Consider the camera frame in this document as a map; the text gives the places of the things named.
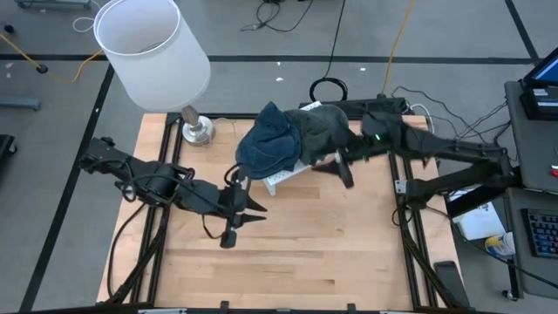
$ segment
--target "floor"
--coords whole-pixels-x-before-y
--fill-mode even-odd
[[[308,101],[310,84],[327,69],[342,3],[316,0],[298,28],[278,33],[239,31],[254,23],[259,0],[176,2],[212,60],[209,88],[196,104],[206,113],[257,113],[270,100],[282,109]],[[347,1],[330,76],[347,84],[349,99],[374,98],[380,91],[407,4]],[[287,0],[276,26],[293,25],[306,5]],[[556,47],[557,10],[554,0],[418,0],[398,46],[387,92],[398,85],[422,90],[472,123],[504,101],[504,82],[524,76],[533,59]],[[70,78],[81,60],[99,49],[91,32],[77,33],[71,22],[93,16],[94,11],[64,5],[22,10],[2,1],[0,21],[16,27],[17,33],[10,36],[14,43],[51,72]],[[517,24],[525,31],[518,31]],[[92,61],[77,83],[63,84],[37,74],[0,43],[0,94],[37,97],[43,105],[38,112],[0,109],[0,133],[15,135],[19,145],[0,177],[0,312],[18,311],[22,304],[42,310],[96,300],[120,194],[112,178],[77,176],[72,164],[91,133],[111,136],[120,149],[131,152],[143,114],[108,68],[104,60]],[[328,85],[316,89],[320,100],[340,95]],[[425,105],[433,116],[449,119],[459,132],[465,130],[442,106],[422,95],[401,90],[397,95]],[[478,130],[508,119],[507,109],[501,110]],[[454,136],[447,122],[434,119],[434,124],[438,135]],[[483,135],[490,140],[494,133]],[[514,156],[511,132],[501,143]],[[461,167],[443,161],[440,172]],[[49,260],[49,250],[42,256],[41,252],[51,225],[57,224],[58,239],[48,241],[54,245]],[[558,306],[558,301],[534,296],[517,303],[503,299],[500,291],[509,285],[507,268],[462,242],[456,245],[466,289],[477,309],[547,313]],[[37,261],[45,272],[37,270],[33,276]]]

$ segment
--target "black cord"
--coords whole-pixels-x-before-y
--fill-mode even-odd
[[[422,94],[423,96],[425,96],[425,97],[426,97],[428,100],[430,100],[431,102],[434,102],[434,103],[436,103],[436,104],[442,105],[442,106],[444,107],[444,109],[447,111],[447,113],[449,113],[450,115],[452,115],[454,118],[459,119],[466,127],[470,127],[470,125],[469,125],[463,118],[461,118],[459,115],[453,113],[453,112],[447,107],[447,105],[446,105],[443,101],[433,99],[433,98],[431,98],[430,96],[428,96],[428,95],[427,95],[425,92],[423,92],[423,91],[413,91],[413,90],[410,90],[410,89],[408,89],[408,88],[406,88],[406,87],[403,87],[403,86],[399,85],[399,86],[395,87],[395,89],[393,90],[393,92],[391,92],[391,96],[392,96],[393,98],[395,98],[395,93],[396,93],[397,90],[399,90],[399,89],[402,89],[402,90],[407,91],[407,92],[413,92],[413,93],[420,93],[420,94]],[[478,135],[480,136],[480,138],[483,140],[484,143],[487,143],[487,142],[482,138],[482,135],[480,135],[480,134],[478,134]]]
[[[491,131],[493,131],[493,130],[499,128],[499,127],[503,127],[503,126],[505,126],[505,127],[504,127],[503,129],[499,130],[499,132],[502,132],[502,130],[506,130],[506,128],[507,128],[507,123],[500,124],[500,125],[498,125],[498,126],[493,126],[493,127],[489,128],[489,129],[487,129],[487,130],[479,131],[479,133],[481,133],[481,134],[488,133],[488,132],[491,132]],[[470,138],[476,137],[476,136],[477,136],[477,134],[472,134],[472,135],[464,136],[464,137],[462,137],[461,139],[470,139]]]
[[[310,8],[312,7],[312,4],[314,3],[314,0],[310,0],[310,3],[308,4],[308,7],[304,11],[304,13],[300,16],[300,18],[298,19],[296,24],[293,27],[291,27],[287,30],[279,29],[279,28],[276,28],[274,26],[269,25],[269,22],[273,21],[279,15],[279,12],[281,11],[281,4],[280,4],[281,2],[283,2],[283,1],[263,1],[262,3],[260,3],[257,10],[255,11],[255,18],[260,23],[243,26],[243,27],[241,27],[241,31],[257,31],[257,30],[260,30],[263,27],[267,27],[267,28],[269,28],[273,31],[279,31],[279,32],[294,31],[295,28],[298,27],[298,25],[304,20],[304,17],[306,17],[306,14],[308,13]],[[260,17],[260,11],[262,10],[262,7],[263,7],[264,4],[272,5],[271,14],[265,20],[263,20]],[[273,6],[275,6],[277,8],[277,12],[273,11]]]
[[[455,233],[457,233],[465,242],[467,242],[467,243],[469,243],[470,245],[474,246],[474,247],[475,247],[476,249],[478,249],[479,251],[481,251],[481,252],[487,254],[488,256],[492,257],[493,259],[499,261],[500,263],[504,263],[504,264],[506,264],[506,265],[508,265],[508,266],[511,266],[511,267],[515,268],[516,270],[522,272],[523,274],[525,274],[525,275],[527,275],[527,276],[532,277],[533,279],[536,279],[536,280],[538,280],[538,281],[540,281],[540,282],[542,282],[542,283],[546,283],[547,285],[549,285],[549,286],[551,286],[551,287],[553,287],[553,288],[555,288],[555,289],[558,289],[558,283],[553,283],[553,282],[551,282],[551,281],[549,281],[549,280],[547,280],[547,279],[545,279],[545,278],[543,278],[543,277],[541,277],[541,276],[537,276],[537,275],[533,274],[533,273],[530,272],[530,271],[524,270],[523,268],[521,268],[521,267],[515,265],[514,263],[510,263],[510,262],[505,261],[505,260],[503,260],[503,259],[501,259],[501,258],[498,258],[498,257],[496,257],[496,256],[493,256],[492,254],[488,253],[485,249],[480,248],[480,247],[476,246],[475,244],[473,244],[472,242],[470,242],[467,238],[465,238],[465,236],[464,236],[463,234],[461,234],[461,231],[459,230],[459,228],[457,228],[457,226],[455,225],[455,222],[453,222],[452,218],[451,218],[447,213],[444,213],[443,211],[441,211],[441,210],[439,210],[439,209],[436,209],[436,208],[432,208],[432,207],[430,207],[430,206],[426,206],[426,208],[427,208],[427,209],[430,209],[431,211],[436,212],[436,213],[438,213],[438,214],[440,214],[440,215],[443,215],[445,218],[447,218],[447,219],[450,221],[450,225],[452,226],[452,229],[455,231]]]
[[[126,219],[122,226],[120,226],[120,229],[116,232],[114,239],[112,239],[111,252],[108,257],[108,270],[106,272],[106,291],[108,292],[109,297],[112,297],[112,263],[114,262],[114,248],[116,247],[116,242],[119,240],[122,231],[124,231],[124,228],[128,225],[128,223],[130,223],[145,206],[145,203],[141,204],[141,206],[139,206],[139,208],[136,209],[136,211],[134,211],[128,219]]]
[[[197,193],[196,191],[194,191],[190,186],[188,186],[186,183],[184,183],[182,180],[178,180],[172,176],[169,175],[164,175],[164,174],[145,174],[145,175],[140,175],[137,176],[135,178],[132,178],[131,180],[127,181],[129,183],[135,183],[139,180],[145,180],[145,179],[151,179],[151,178],[163,178],[163,179],[167,179],[170,181],[173,181],[175,183],[177,183],[178,185],[180,185],[181,187],[185,188],[186,190],[188,190],[188,192],[192,193],[193,195],[196,195],[197,197],[199,197],[202,201],[206,202],[207,204],[214,206],[218,209],[222,209],[222,210],[227,210],[227,208],[225,208],[224,206],[214,203],[210,200],[208,200],[207,198],[205,198],[204,196],[200,195],[199,193]]]
[[[455,133],[455,136],[456,137],[459,136],[459,132],[457,132],[457,128],[455,127],[455,125],[449,119],[442,118],[442,117],[437,117],[437,116],[433,116],[433,115],[430,115],[430,116],[434,119],[440,119],[442,121],[445,121],[445,122],[449,123],[450,126],[452,126],[452,129],[453,129],[453,132]]]
[[[395,208],[395,210],[393,210],[393,212],[391,212],[391,222],[392,222],[394,225],[400,227],[401,225],[395,222],[395,213],[397,213],[397,212],[398,212],[398,209],[397,209],[397,208]],[[409,222],[411,222],[413,216],[414,216],[414,214],[413,214],[412,209],[411,209],[411,215],[409,216],[409,218],[407,218],[407,220],[405,221],[405,224],[408,224]]]
[[[206,226],[206,216],[205,215],[201,216],[201,225],[203,226],[203,230],[206,232],[206,235],[208,235],[209,238],[211,238],[213,240],[219,239],[219,238],[223,237],[223,235],[225,234],[225,231],[223,231],[220,235],[217,235],[217,236],[213,235],[209,231],[208,226]]]
[[[343,91],[343,96],[341,97],[342,101],[347,100],[347,97],[349,96],[349,88],[347,87],[345,82],[343,82],[339,78],[328,78],[327,77],[328,74],[330,74],[331,63],[333,62],[333,55],[335,54],[335,47],[337,46],[337,36],[339,35],[339,28],[341,27],[341,20],[343,18],[344,10],[345,10],[345,0],[343,0],[343,4],[341,5],[341,12],[339,12],[339,19],[337,20],[337,29],[335,31],[335,37],[333,38],[333,47],[331,47],[330,62],[328,63],[328,69],[327,69],[327,71],[325,72],[325,74],[323,75],[322,78],[317,79],[310,86],[310,99],[312,101],[316,101],[316,97],[314,97],[314,90],[316,89],[316,86],[318,86],[320,83],[323,83],[323,82],[331,82],[331,83],[339,86],[339,88],[341,88],[341,91]]]
[[[339,12],[339,19],[337,20],[337,29],[335,30],[335,37],[333,38],[333,47],[331,47],[330,62],[328,64],[328,70],[323,75],[324,78],[326,78],[328,74],[330,74],[331,61],[333,61],[333,54],[335,52],[335,47],[337,45],[337,36],[339,35],[339,28],[341,27],[341,19],[343,18],[344,11],[345,11],[345,0],[343,0],[343,4],[341,5],[341,12]]]
[[[459,135],[459,139],[461,139],[463,136],[469,134],[471,131],[475,131],[475,132],[476,132],[475,127],[479,126],[479,125],[480,125],[482,122],[484,122],[485,120],[490,119],[492,116],[494,116],[496,113],[498,113],[498,112],[499,112],[502,108],[504,108],[505,106],[507,106],[507,102],[506,102],[506,101],[505,101],[503,104],[501,104],[501,105],[499,105],[499,106],[496,106],[493,110],[490,111],[490,113],[488,113],[488,114],[486,114],[486,115],[484,115],[484,116],[478,118],[476,121],[473,122],[472,125],[470,125],[463,133],[461,133],[461,134]]]
[[[500,138],[500,136],[502,136],[502,134],[509,128],[509,126],[512,125],[512,120],[509,120],[503,129],[499,130],[499,132],[496,134],[496,136],[494,136],[493,139],[493,143],[495,146],[500,147],[500,143],[498,142],[498,139]]]

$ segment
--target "white object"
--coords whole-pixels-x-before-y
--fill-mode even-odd
[[[485,249],[496,257],[512,256],[515,254],[514,233],[489,237],[485,241]]]
[[[312,110],[318,106],[321,106],[322,103],[319,101],[315,101],[307,106],[304,106],[302,108],[300,108],[301,110]],[[265,184],[266,188],[268,188],[269,193],[271,194],[271,196],[275,196],[276,195],[276,186],[277,184],[287,180],[288,178],[300,174],[302,171],[308,169],[309,167],[312,167],[311,165],[304,165],[300,160],[296,162],[295,164],[295,168],[293,169],[293,171],[280,171],[276,174],[272,174],[271,176],[263,179],[263,184]]]
[[[458,199],[470,191],[470,189],[457,191],[454,195],[450,196],[450,200]],[[458,225],[461,233],[467,240],[484,239],[506,232],[491,202],[453,218],[453,222]]]
[[[418,107],[418,106],[421,107],[422,110],[424,110],[424,111],[426,112],[426,117],[428,117],[428,119],[430,120],[430,125],[431,125],[431,127],[432,127],[431,132],[432,132],[432,134],[435,134],[435,133],[436,133],[436,130],[434,130],[434,121],[432,121],[432,116],[431,116],[430,113],[428,112],[428,109],[426,109],[426,107],[425,107],[424,105],[422,105],[422,104],[414,104],[414,105],[411,105],[411,110],[412,110],[413,108],[415,108],[415,107]]]
[[[93,32],[130,98],[148,111],[179,111],[208,87],[208,56],[172,0],[112,0]]]

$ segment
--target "lamp base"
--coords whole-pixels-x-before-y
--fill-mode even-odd
[[[213,121],[208,117],[200,116],[197,126],[185,123],[182,127],[182,136],[194,147],[206,146],[215,136]]]

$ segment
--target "wooden table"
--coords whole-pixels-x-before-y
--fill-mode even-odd
[[[144,116],[137,158],[157,160],[164,121],[163,114]],[[425,127],[424,117],[408,116],[405,121]],[[184,144],[180,164],[193,167],[196,178],[222,187],[223,174],[235,163],[236,146],[252,126],[253,120],[217,121],[213,143]],[[358,121],[350,126],[355,132],[360,128]],[[402,164],[398,168],[405,178]],[[413,162],[412,169],[419,179],[438,176],[433,161],[426,168]],[[218,308],[228,300],[231,308],[342,310],[354,303],[359,310],[410,310],[403,244],[398,227],[391,223],[396,205],[388,158],[356,163],[352,173],[355,187],[345,189],[338,178],[308,170],[281,183],[275,197],[260,181],[253,182],[250,195],[269,210],[268,219],[239,229],[233,249],[221,249],[218,240],[209,239],[198,215],[172,208],[155,305]],[[432,198],[429,205],[446,211],[441,197]],[[115,230],[138,206],[122,202]],[[146,210],[119,239],[114,289],[138,259],[145,215]],[[423,211],[422,218],[431,262],[458,263],[448,220],[430,211]],[[223,226],[222,220],[208,219],[215,234]],[[421,303],[427,304],[423,274],[416,263],[415,268]],[[105,279],[106,272],[99,300],[107,299]]]

